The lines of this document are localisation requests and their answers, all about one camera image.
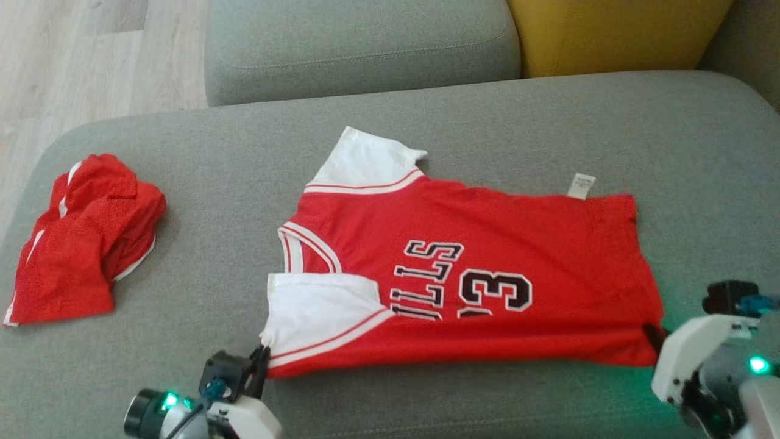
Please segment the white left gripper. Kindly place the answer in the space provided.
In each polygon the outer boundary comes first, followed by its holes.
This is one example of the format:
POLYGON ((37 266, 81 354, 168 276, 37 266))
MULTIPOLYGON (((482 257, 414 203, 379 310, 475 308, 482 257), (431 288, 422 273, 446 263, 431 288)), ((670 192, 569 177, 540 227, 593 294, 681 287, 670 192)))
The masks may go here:
POLYGON ((262 398, 268 379, 271 350, 262 344, 250 354, 246 394, 234 402, 215 402, 207 411, 212 438, 281 438, 282 425, 262 398))

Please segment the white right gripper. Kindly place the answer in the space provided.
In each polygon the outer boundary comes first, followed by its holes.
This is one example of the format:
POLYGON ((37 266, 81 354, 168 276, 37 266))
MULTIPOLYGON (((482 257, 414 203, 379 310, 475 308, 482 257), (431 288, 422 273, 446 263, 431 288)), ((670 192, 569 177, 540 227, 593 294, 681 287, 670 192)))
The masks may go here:
POLYGON ((658 356, 651 389, 661 402, 680 407, 683 387, 724 342, 749 341, 758 318, 713 314, 699 316, 684 323, 669 335, 666 328, 644 323, 643 332, 658 356))

